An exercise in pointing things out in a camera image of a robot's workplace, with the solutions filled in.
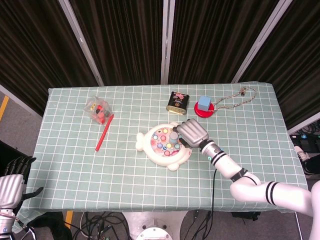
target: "dark curtain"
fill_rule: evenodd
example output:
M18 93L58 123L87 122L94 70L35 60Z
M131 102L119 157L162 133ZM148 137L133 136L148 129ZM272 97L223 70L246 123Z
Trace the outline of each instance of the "dark curtain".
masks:
M277 3L176 0L169 83L230 83Z
M42 115L48 88L97 86L58 1L0 1L0 84Z
M288 129L320 112L320 1L295 0L240 82L273 84Z
M105 85L160 84L163 0L71 0Z

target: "red pen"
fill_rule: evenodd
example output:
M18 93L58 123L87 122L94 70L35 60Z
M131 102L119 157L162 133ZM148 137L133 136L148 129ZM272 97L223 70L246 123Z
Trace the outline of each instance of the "red pen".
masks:
M100 140L99 140L99 142L98 142L98 144L97 144L97 146L96 146L96 148L95 148L95 150L98 152L99 151L99 149L100 149L100 147L101 147L101 144L102 144L102 142L104 141L104 139L105 139L105 136L106 136L106 134L107 134L107 131L108 131L108 128L109 128L109 126L110 126L110 123L111 123L111 121L112 121L112 119L114 119L114 114L112 114L110 117L109 117L109 119L108 119L108 122L106 123L106 125L105 125L105 128L104 128L104 130L103 130L103 133L102 133L102 135L101 135L101 137L100 137Z

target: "green checkered tablecloth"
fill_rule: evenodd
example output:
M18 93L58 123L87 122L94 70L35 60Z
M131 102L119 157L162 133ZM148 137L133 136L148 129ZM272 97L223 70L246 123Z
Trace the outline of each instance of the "green checkered tablecloth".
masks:
M256 98L233 109L219 109L200 118L194 105L200 96L213 102L240 87L253 87ZM172 91L190 95L187 115L166 110ZM227 99L242 102L251 96ZM98 96L112 106L114 119L99 152L97 142L105 126L84 112L87 99ZM177 171L154 164L136 151L136 134L169 122L195 118L231 158L262 182L277 181L307 188L306 179L271 84L104 86L49 89L27 192L43 192L23 203L19 217L33 219L42 211L179 211L210 209L213 173L208 159L194 149ZM231 181L216 175L217 211L266 211L267 203L239 202Z

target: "small cube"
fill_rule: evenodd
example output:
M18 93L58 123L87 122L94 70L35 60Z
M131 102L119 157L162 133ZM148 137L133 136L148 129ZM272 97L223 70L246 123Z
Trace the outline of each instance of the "small cube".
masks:
M198 109L202 111L208 111L211 103L211 98L208 96L201 96L198 101Z

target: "metal stand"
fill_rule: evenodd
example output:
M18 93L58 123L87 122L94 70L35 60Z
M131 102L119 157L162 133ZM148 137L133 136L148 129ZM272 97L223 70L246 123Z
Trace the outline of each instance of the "metal stand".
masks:
M179 240L180 228L188 211L124 212L134 240Z

